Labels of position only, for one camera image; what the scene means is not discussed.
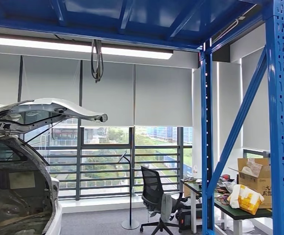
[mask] desk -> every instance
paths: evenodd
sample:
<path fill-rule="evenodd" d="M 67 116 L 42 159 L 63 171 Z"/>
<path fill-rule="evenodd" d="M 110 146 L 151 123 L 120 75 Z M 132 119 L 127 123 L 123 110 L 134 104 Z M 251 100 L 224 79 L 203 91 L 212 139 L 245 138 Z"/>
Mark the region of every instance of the desk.
<path fill-rule="evenodd" d="M 198 195 L 199 197 L 202 196 L 202 188 L 199 188 L 196 183 L 190 183 L 190 182 L 185 182 L 181 180 L 184 185 L 187 186 L 191 190 L 191 218 L 196 218 L 196 196 Z M 233 219 L 233 235 L 242 235 L 242 234 L 242 220 L 243 219 L 254 219 L 254 218 L 261 218 L 261 217 L 272 217 L 273 212 L 270 209 L 258 209 L 255 215 L 252 215 L 248 213 L 246 211 L 242 211 L 241 209 L 233 209 L 230 206 L 223 205 L 221 202 L 219 202 L 216 199 L 214 200 L 214 204 L 215 207 L 219 208 L 222 214 L 221 219 L 226 220 L 225 216 L 223 216 L 223 213 L 229 215 L 230 217 Z M 196 225 L 196 219 L 193 219 L 192 221 L 192 231 L 193 233 L 196 233 Z M 227 224 L 225 221 L 222 223 L 222 229 L 226 229 Z"/>

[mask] black case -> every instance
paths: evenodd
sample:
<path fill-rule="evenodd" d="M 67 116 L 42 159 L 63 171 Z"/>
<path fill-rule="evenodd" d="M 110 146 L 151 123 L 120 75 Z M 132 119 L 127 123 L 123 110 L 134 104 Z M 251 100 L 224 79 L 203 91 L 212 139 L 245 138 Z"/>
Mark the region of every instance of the black case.
<path fill-rule="evenodd" d="M 181 209 L 178 213 L 179 229 L 191 229 L 191 209 Z M 196 219 L 202 219 L 202 204 L 196 204 Z"/>

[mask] lamp base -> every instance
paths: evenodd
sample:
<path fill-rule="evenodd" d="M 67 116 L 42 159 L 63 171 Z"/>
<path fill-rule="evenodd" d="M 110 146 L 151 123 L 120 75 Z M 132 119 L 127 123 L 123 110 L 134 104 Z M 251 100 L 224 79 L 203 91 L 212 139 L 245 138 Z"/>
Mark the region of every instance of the lamp base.
<path fill-rule="evenodd" d="M 138 228 L 140 226 L 140 223 L 135 219 L 131 219 L 131 225 L 130 225 L 130 221 L 125 220 L 122 223 L 122 226 L 124 229 L 132 230 Z"/>

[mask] ceiling light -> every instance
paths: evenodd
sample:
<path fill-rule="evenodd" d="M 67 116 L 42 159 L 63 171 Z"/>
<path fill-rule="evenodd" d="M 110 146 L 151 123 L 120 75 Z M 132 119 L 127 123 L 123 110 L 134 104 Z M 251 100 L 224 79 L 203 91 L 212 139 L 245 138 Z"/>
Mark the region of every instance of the ceiling light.
<path fill-rule="evenodd" d="M 0 34 L 0 45 L 91 53 L 91 43 Z M 103 44 L 102 53 L 168 60 L 172 50 Z"/>

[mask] mesh chair back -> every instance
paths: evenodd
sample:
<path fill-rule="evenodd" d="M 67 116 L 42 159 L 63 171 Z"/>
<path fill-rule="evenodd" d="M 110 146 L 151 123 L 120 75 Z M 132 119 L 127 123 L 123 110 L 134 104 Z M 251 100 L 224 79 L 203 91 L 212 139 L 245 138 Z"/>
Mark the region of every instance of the mesh chair back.
<path fill-rule="evenodd" d="M 141 166 L 143 182 L 143 197 L 154 204 L 161 204 L 164 194 L 159 174 L 155 170 L 150 170 Z"/>

